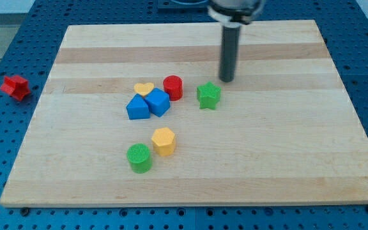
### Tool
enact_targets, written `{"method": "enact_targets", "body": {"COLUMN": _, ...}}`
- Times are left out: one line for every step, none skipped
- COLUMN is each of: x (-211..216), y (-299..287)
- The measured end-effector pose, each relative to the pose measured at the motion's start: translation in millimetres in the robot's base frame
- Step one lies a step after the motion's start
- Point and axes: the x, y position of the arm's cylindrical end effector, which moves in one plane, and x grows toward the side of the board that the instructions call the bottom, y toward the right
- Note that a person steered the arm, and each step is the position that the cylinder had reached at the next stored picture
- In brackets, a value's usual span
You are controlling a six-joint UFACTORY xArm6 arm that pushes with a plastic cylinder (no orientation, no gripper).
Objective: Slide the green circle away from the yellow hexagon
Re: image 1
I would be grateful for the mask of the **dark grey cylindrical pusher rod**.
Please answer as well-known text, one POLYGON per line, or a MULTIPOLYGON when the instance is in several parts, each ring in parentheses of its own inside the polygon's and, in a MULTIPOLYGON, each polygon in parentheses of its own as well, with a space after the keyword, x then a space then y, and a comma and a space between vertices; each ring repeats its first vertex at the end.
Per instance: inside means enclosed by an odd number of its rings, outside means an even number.
POLYGON ((222 27, 220 48, 219 79, 222 82, 232 82, 235 76, 240 27, 222 27))

